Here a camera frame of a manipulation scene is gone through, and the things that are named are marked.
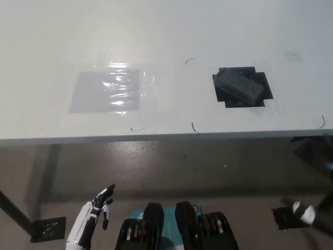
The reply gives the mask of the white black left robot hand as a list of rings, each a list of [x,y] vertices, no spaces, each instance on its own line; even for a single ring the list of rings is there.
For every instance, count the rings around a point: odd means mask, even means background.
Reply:
[[[103,229],[107,229],[114,188],[115,184],[108,186],[83,205],[67,238],[66,249],[91,249],[91,240],[100,214],[104,217]]]

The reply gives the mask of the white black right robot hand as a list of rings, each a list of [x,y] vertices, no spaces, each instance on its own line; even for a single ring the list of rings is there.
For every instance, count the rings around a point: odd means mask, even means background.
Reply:
[[[300,201],[294,201],[290,198],[283,197],[281,202],[291,207],[293,215],[304,224],[311,226],[316,217],[315,207]]]

